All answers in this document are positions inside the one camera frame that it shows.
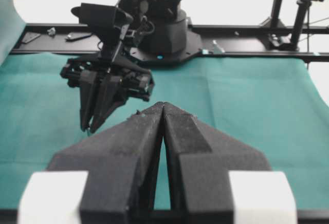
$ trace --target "green cloth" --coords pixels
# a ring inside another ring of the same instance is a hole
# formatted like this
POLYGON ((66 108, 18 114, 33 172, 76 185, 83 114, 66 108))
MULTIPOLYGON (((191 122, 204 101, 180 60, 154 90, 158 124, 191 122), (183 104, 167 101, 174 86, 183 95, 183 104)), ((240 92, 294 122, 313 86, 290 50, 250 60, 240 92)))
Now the green cloth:
MULTIPOLYGON (((9 56, 0 67, 0 208, 15 208, 29 175, 85 136, 79 131, 79 90, 59 76, 66 59, 9 56)), ((197 58, 153 75, 151 101, 129 99, 101 130, 137 109, 171 102, 263 151, 275 170, 286 173, 298 208, 329 209, 329 109, 301 60, 197 58)), ((169 207, 162 148, 156 208, 169 207)))
POLYGON ((0 0, 0 65, 15 46, 25 28, 13 0, 0 0))

